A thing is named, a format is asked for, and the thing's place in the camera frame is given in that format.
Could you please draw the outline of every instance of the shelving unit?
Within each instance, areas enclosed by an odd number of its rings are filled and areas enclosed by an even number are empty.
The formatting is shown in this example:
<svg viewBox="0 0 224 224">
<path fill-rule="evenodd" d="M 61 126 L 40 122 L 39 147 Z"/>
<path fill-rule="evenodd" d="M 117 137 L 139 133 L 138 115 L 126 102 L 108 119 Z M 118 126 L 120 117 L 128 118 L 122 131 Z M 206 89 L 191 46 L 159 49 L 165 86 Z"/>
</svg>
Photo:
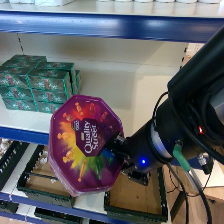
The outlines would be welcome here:
<svg viewBox="0 0 224 224">
<path fill-rule="evenodd" d="M 1 4 L 0 10 L 2 32 L 125 39 L 206 42 L 224 22 L 222 4 L 77 0 L 62 7 Z"/>
<path fill-rule="evenodd" d="M 0 32 L 5 32 L 0 33 L 0 63 L 23 53 L 46 55 L 48 61 L 75 62 L 83 75 L 81 93 L 103 98 L 130 136 L 150 119 L 156 100 L 182 65 L 187 43 L 205 43 L 224 25 L 224 3 L 77 0 L 62 7 L 5 3 L 0 4 L 0 21 Z M 48 144 L 51 115 L 8 111 L 1 98 L 0 114 L 0 137 Z M 43 223 L 33 215 L 39 206 L 125 223 L 107 217 L 103 193 L 81 196 L 68 209 L 32 201 L 17 191 L 19 175 L 34 149 L 31 144 L 0 192 L 0 199 L 21 204 L 17 214 L 8 217 Z"/>
</svg>

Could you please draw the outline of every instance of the green packaging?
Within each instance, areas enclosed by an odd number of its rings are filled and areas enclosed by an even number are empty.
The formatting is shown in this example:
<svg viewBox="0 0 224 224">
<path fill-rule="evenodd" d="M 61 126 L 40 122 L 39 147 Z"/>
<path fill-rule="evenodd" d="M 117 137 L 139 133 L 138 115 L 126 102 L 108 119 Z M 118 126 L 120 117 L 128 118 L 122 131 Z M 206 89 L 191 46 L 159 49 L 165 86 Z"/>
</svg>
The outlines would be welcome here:
<svg viewBox="0 0 224 224">
<path fill-rule="evenodd" d="M 68 94 L 66 94 L 66 92 L 52 92 L 36 89 L 32 89 L 32 93 L 36 101 L 45 103 L 65 103 L 72 96 L 71 88 L 68 89 Z"/>
<path fill-rule="evenodd" d="M 30 62 L 46 62 L 46 56 L 21 55 L 16 54 L 10 60 L 14 61 L 30 61 Z"/>
<path fill-rule="evenodd" d="M 43 113 L 50 113 L 53 114 L 57 109 L 59 109 L 63 104 L 62 103 L 43 103 L 43 102 L 37 102 L 36 101 L 36 105 L 37 105 L 37 109 L 39 112 L 43 112 Z"/>
<path fill-rule="evenodd" d="M 71 88 L 69 73 L 66 71 L 33 69 L 28 74 L 30 87 L 47 91 L 64 91 L 68 94 Z"/>
<path fill-rule="evenodd" d="M 16 100 L 3 98 L 3 102 L 8 110 L 37 111 L 33 100 Z"/>
<path fill-rule="evenodd" d="M 0 95 L 2 98 L 33 100 L 31 90 L 20 87 L 0 86 Z"/>
<path fill-rule="evenodd" d="M 0 66 L 0 86 L 29 88 L 27 74 L 31 68 L 9 68 Z"/>
<path fill-rule="evenodd" d="M 2 64 L 5 67 L 13 68 L 35 68 L 39 62 L 8 60 Z"/>
<path fill-rule="evenodd" d="M 79 94 L 81 90 L 81 72 L 80 70 L 75 70 L 75 82 L 72 83 L 73 94 Z"/>
<path fill-rule="evenodd" d="M 48 70 L 61 70 L 67 71 L 70 75 L 70 82 L 76 82 L 75 79 L 75 66 L 74 63 L 67 62 L 40 62 L 37 66 L 38 69 L 48 69 Z"/>
</svg>

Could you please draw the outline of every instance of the green cable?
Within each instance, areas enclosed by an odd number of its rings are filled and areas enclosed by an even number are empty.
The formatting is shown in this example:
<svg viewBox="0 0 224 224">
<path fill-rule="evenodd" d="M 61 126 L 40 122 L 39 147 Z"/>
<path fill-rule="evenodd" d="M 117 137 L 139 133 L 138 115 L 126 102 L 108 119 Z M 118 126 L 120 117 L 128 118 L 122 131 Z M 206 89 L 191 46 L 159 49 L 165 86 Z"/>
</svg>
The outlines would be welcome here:
<svg viewBox="0 0 224 224">
<path fill-rule="evenodd" d="M 177 161 L 180 163 L 182 168 L 184 169 L 185 172 L 189 172 L 191 169 L 190 164 L 184 157 L 182 151 L 182 147 L 179 144 L 176 144 L 173 149 L 173 156 L 177 159 Z"/>
</svg>

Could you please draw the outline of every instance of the cardboard tray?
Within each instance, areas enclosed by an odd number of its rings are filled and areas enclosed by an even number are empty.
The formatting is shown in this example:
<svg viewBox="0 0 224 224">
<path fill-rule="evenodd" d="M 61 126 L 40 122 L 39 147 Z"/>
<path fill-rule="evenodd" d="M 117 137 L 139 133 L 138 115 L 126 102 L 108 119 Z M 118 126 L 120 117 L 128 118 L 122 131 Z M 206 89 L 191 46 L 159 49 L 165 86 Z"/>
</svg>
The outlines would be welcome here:
<svg viewBox="0 0 224 224">
<path fill-rule="evenodd" d="M 108 217 L 126 222 L 166 222 L 168 209 L 162 168 L 151 173 L 147 187 L 120 174 L 112 189 L 105 193 L 104 209 Z"/>
<path fill-rule="evenodd" d="M 0 159 L 0 190 L 3 189 L 29 143 L 14 141 Z"/>
<path fill-rule="evenodd" d="M 54 176 L 49 163 L 40 163 L 44 157 L 43 151 L 47 151 L 47 147 L 38 145 L 20 176 L 17 189 L 23 191 L 31 200 L 72 208 L 75 198 L 69 195 Z"/>
<path fill-rule="evenodd" d="M 34 215 L 46 223 L 52 224 L 81 224 L 82 218 L 47 209 L 36 208 Z"/>
<path fill-rule="evenodd" d="M 0 211 L 15 214 L 19 204 L 0 200 Z"/>
</svg>

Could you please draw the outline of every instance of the purple tin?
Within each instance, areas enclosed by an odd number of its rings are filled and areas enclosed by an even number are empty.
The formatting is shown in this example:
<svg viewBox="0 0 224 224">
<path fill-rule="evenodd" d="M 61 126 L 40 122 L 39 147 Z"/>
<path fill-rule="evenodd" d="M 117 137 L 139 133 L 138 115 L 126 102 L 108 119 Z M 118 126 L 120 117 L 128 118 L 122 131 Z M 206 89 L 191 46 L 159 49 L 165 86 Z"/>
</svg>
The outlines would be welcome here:
<svg viewBox="0 0 224 224">
<path fill-rule="evenodd" d="M 108 191 L 121 164 L 106 141 L 123 128 L 120 119 L 100 98 L 75 95 L 51 118 L 49 163 L 72 196 Z"/>
</svg>

